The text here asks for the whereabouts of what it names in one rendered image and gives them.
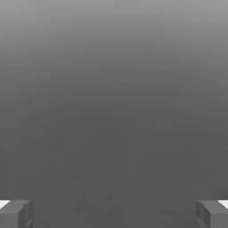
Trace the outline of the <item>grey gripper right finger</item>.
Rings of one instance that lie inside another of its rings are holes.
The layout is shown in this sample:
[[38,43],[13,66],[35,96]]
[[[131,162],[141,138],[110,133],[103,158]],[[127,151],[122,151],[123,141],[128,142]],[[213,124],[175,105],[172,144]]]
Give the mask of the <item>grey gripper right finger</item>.
[[228,228],[228,200],[198,200],[195,213],[199,228]]

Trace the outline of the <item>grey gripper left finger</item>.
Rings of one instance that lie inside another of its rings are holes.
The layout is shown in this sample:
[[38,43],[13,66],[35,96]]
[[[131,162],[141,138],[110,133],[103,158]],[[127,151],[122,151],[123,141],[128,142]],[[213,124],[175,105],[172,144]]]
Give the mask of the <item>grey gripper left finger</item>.
[[0,200],[0,228],[33,228],[33,202]]

